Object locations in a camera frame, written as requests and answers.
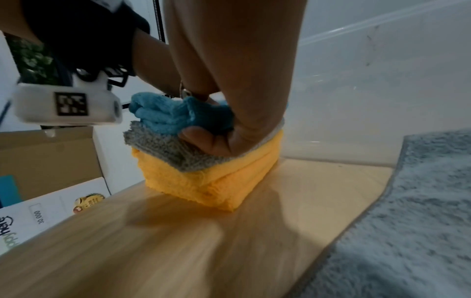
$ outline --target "gray bath mat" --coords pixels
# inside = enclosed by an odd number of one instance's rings
[[[471,297],[471,130],[406,137],[381,198],[287,297]]]

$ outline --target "hand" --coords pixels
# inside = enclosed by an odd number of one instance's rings
[[[166,0],[171,55],[185,88],[222,91],[234,130],[212,135],[189,127],[180,137],[206,153],[237,156],[282,119],[306,1]]]

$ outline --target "wooden table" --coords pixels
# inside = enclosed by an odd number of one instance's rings
[[[232,214],[137,184],[1,256],[0,296],[282,297],[391,172],[280,160]]]

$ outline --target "brown cardboard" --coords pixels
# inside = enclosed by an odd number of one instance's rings
[[[13,175],[22,200],[102,177],[92,127],[0,133],[0,176]]]

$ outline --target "gray microfiber cloth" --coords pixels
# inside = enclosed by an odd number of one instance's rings
[[[287,297],[471,297],[471,130],[406,137],[379,201]]]
[[[251,151],[270,141],[283,127],[282,120],[278,126]],[[151,131],[142,122],[132,121],[131,129],[124,132],[126,145],[156,157],[180,172],[194,172],[228,162],[234,157],[220,157],[204,153],[195,146],[182,141],[175,135],[161,135]]]

